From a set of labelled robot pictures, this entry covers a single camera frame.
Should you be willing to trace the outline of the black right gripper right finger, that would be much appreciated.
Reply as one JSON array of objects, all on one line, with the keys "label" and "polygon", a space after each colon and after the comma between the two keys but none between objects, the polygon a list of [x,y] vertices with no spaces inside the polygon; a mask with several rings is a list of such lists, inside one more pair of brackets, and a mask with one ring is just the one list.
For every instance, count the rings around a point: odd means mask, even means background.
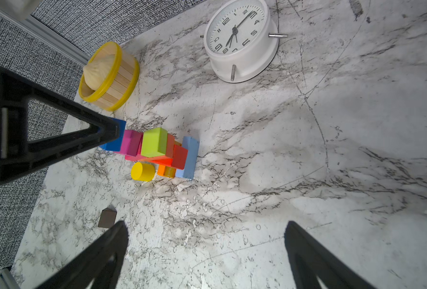
[{"label": "black right gripper right finger", "polygon": [[320,282],[328,289],[373,288],[296,222],[288,222],[284,240],[296,288],[320,289]]}]

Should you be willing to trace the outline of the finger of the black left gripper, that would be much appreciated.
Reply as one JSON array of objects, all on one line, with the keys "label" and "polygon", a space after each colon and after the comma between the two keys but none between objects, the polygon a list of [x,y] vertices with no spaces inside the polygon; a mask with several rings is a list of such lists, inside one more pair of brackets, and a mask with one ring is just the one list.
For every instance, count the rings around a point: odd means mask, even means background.
[{"label": "finger of the black left gripper", "polygon": [[[88,128],[28,140],[28,103],[35,99],[88,123]],[[0,66],[0,185],[118,138],[118,123]]]}]

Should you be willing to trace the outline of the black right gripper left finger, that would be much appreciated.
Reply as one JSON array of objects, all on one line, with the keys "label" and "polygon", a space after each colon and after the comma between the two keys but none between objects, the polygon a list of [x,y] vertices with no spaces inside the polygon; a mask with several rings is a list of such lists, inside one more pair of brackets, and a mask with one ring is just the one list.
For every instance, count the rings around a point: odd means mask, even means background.
[{"label": "black right gripper left finger", "polygon": [[119,280],[129,232],[125,222],[119,221],[100,238],[39,285],[40,289],[114,289]]}]

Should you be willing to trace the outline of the yellow wood cylinder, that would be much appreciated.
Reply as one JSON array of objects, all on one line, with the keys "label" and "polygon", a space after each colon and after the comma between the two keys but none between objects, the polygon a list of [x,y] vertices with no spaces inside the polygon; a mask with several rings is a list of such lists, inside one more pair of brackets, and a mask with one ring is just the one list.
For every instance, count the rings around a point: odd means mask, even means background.
[{"label": "yellow wood cylinder", "polygon": [[156,169],[149,163],[137,162],[131,168],[131,178],[135,181],[152,181],[156,174]]}]

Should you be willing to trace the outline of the dark blue wood cube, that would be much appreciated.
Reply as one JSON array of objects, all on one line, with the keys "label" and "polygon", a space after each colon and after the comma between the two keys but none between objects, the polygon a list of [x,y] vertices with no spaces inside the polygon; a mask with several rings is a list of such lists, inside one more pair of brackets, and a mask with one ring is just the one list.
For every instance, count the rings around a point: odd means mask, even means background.
[{"label": "dark blue wood cube", "polygon": [[124,137],[126,121],[115,119],[115,118],[111,118],[111,119],[118,123],[118,127],[119,127],[118,138],[112,142],[108,142],[106,144],[100,145],[100,148],[106,151],[119,152],[122,146],[122,140]]}]

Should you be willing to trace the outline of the orange wood bar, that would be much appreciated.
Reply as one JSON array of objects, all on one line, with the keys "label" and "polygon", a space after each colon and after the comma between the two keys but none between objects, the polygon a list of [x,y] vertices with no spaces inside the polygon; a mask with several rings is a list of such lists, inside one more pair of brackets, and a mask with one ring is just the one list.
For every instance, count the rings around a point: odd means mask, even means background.
[{"label": "orange wood bar", "polygon": [[174,178],[176,175],[176,170],[177,170],[176,168],[168,167],[160,164],[157,170],[157,175],[165,178]]}]

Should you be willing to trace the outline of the orange-red wood block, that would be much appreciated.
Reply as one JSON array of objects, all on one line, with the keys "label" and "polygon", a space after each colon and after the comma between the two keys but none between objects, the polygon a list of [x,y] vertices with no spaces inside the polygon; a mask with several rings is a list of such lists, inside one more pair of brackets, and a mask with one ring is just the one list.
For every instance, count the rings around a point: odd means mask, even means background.
[{"label": "orange-red wood block", "polygon": [[141,161],[146,161],[155,164],[167,165],[172,163],[174,156],[174,146],[181,146],[182,144],[176,141],[176,138],[172,134],[168,134],[166,142],[166,151],[162,156],[143,158]]}]

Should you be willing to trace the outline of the magenta wood cube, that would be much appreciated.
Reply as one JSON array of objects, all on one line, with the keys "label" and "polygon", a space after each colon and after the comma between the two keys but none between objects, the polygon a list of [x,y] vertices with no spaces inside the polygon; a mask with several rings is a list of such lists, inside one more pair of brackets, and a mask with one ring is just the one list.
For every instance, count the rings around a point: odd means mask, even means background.
[{"label": "magenta wood cube", "polygon": [[135,162],[146,159],[146,157],[141,154],[141,150],[142,150],[142,142],[138,145],[136,155],[135,156],[126,155],[125,159],[128,161],[135,161]]},{"label": "magenta wood cube", "polygon": [[122,138],[121,148],[118,154],[135,157],[138,155],[139,148],[143,139],[143,132],[134,130],[125,130]]}]

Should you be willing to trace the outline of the lime green wood cube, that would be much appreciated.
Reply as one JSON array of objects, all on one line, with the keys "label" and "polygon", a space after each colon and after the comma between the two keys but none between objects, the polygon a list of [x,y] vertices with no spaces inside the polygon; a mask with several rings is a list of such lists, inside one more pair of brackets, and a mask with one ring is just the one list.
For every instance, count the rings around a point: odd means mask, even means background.
[{"label": "lime green wood cube", "polygon": [[143,134],[141,154],[147,158],[165,154],[168,132],[163,128],[154,128]]}]

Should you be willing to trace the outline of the red wood block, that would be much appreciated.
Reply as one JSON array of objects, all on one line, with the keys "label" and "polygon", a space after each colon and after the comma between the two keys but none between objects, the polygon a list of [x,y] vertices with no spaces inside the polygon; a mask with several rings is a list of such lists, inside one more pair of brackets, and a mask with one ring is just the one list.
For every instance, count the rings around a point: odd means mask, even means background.
[{"label": "red wood block", "polygon": [[177,170],[184,170],[186,165],[186,159],[188,156],[188,150],[182,146],[174,145],[174,152],[171,167]]}]

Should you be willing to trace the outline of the light blue wood block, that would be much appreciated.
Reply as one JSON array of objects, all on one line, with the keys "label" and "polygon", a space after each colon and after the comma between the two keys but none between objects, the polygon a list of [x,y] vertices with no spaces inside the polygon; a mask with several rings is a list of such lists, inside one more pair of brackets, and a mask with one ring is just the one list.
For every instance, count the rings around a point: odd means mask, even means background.
[{"label": "light blue wood block", "polygon": [[197,163],[197,156],[200,147],[200,142],[190,136],[183,137],[182,147],[188,150],[185,167],[183,170],[177,170],[177,178],[193,179],[195,173],[195,166]]}]

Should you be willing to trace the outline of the brown wood block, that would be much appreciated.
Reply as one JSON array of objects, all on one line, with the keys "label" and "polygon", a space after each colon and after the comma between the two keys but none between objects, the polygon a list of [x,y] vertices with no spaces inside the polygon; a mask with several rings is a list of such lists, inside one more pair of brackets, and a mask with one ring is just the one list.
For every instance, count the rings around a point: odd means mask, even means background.
[{"label": "brown wood block", "polygon": [[99,228],[109,229],[115,224],[117,212],[111,208],[102,210],[98,221]]}]

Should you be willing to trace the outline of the right cream steamed bun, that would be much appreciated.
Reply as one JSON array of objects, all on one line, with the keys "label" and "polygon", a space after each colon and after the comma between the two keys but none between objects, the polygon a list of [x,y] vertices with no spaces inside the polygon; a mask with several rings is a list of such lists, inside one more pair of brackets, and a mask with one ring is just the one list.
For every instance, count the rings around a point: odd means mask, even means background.
[{"label": "right cream steamed bun", "polygon": [[83,67],[85,83],[92,90],[98,90],[101,84],[106,80],[108,74],[112,70],[114,60],[114,54],[106,55],[100,59],[95,59],[93,62]]}]

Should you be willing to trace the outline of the yellow rimmed wooden steamer basket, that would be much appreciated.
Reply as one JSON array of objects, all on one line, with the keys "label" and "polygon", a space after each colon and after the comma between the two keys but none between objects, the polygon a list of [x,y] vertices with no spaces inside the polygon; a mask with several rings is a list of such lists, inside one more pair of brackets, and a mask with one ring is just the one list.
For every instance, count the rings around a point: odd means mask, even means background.
[{"label": "yellow rimmed wooden steamer basket", "polygon": [[129,53],[125,52],[119,44],[107,42],[103,44],[88,61],[106,55],[115,55],[112,70],[98,90],[92,90],[84,80],[82,73],[78,93],[83,101],[94,104],[106,111],[114,112],[122,107],[129,97],[139,79],[139,62]]}]

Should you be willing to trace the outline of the white round alarm clock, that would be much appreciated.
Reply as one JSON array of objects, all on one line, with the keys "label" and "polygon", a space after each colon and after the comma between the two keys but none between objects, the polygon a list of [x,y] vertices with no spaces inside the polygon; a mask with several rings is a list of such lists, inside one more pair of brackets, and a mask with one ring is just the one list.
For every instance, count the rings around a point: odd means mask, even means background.
[{"label": "white round alarm clock", "polygon": [[263,0],[225,3],[209,21],[204,47],[216,76],[226,83],[242,83],[263,72],[275,57],[279,33]]}]

